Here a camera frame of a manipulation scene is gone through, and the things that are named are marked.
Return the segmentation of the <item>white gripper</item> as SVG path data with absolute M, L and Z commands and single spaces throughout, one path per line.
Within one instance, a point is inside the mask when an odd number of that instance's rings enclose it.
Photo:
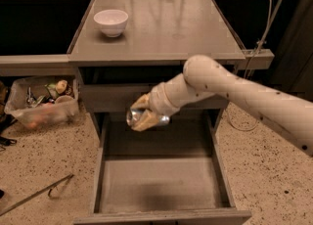
M 139 132 L 147 130 L 158 124 L 158 115 L 172 116 L 178 113 L 182 108 L 180 89 L 178 84 L 162 82 L 151 90 L 150 95 L 142 95 L 131 105 L 131 109 L 144 110 L 132 112 L 132 129 Z

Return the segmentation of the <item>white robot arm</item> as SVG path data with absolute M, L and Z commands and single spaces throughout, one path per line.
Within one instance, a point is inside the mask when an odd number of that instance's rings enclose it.
M 215 60 L 194 55 L 183 72 L 142 95 L 127 113 L 135 131 L 154 127 L 182 107 L 218 95 L 313 156 L 313 103 L 229 72 Z

